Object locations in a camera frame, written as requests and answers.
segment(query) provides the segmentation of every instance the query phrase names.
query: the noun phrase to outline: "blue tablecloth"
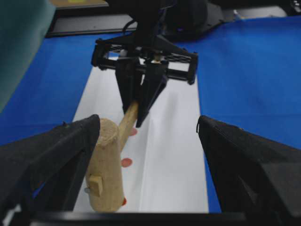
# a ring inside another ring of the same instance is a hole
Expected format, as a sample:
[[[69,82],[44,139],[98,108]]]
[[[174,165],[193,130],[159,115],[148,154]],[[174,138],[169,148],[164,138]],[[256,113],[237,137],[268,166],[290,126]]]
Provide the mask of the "blue tablecloth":
[[[0,114],[0,145],[71,122],[91,71],[98,37],[45,39]],[[196,41],[201,113],[301,148],[301,17],[224,24]],[[210,212],[220,207],[206,164]]]

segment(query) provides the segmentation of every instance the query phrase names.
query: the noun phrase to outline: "red dot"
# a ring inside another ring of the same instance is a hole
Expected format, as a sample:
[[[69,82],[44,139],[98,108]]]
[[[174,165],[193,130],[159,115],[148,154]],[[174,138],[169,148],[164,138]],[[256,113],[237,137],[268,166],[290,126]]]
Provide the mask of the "red dot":
[[[127,199],[124,198],[122,205],[124,206],[124,205],[126,205],[126,203],[127,203]]]

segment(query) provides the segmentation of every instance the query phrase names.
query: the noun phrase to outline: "wooden handle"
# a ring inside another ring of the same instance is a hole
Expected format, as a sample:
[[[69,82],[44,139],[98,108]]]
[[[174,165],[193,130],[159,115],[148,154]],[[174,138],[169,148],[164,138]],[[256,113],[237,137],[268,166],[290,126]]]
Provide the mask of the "wooden handle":
[[[101,129],[86,173],[90,204],[97,212],[117,211],[124,201],[119,130],[115,123],[100,119]]]
[[[120,151],[123,150],[128,137],[131,134],[132,128],[138,117],[138,103],[134,101],[119,124]]]

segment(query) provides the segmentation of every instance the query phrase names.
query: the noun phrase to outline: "white paper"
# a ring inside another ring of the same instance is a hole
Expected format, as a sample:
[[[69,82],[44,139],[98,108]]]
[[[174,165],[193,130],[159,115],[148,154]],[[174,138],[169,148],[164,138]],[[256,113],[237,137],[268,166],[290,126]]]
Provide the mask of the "white paper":
[[[173,64],[187,69],[187,65]],[[92,114],[119,124],[122,102],[115,72],[93,68],[74,121]],[[203,149],[196,133],[197,84],[169,80],[138,134],[130,137],[122,158],[126,206],[120,212],[208,212]],[[74,211],[91,212],[84,181]]]

